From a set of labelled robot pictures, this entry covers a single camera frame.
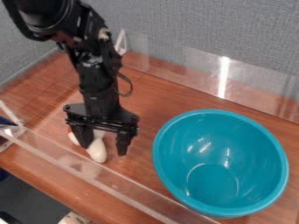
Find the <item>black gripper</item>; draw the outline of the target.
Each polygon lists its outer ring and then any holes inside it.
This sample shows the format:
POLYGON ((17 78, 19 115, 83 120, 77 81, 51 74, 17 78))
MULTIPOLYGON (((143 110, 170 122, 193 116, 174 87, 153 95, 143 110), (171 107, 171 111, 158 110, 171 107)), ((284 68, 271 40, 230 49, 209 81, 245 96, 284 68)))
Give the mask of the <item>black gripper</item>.
POLYGON ((110 87, 98 92, 82 92, 83 102, 70 103, 63 107, 67 124, 87 149, 94 141, 94 130, 117 133, 118 155, 127 154, 131 137, 138 135, 138 115, 126 110, 119 101, 118 91, 110 87))

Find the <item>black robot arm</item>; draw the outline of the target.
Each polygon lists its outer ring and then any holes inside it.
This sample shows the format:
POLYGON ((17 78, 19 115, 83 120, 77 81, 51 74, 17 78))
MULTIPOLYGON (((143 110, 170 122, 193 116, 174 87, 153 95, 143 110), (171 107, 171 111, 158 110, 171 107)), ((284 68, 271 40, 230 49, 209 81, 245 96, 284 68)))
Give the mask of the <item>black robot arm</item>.
POLYGON ((35 41, 54 41, 70 56, 79 74, 83 103, 65 106, 67 124, 85 148, 95 130, 117 133, 118 154, 125 156, 138 135, 139 117, 127 111, 118 91, 122 56, 106 20, 82 0, 2 0, 21 33, 35 41))

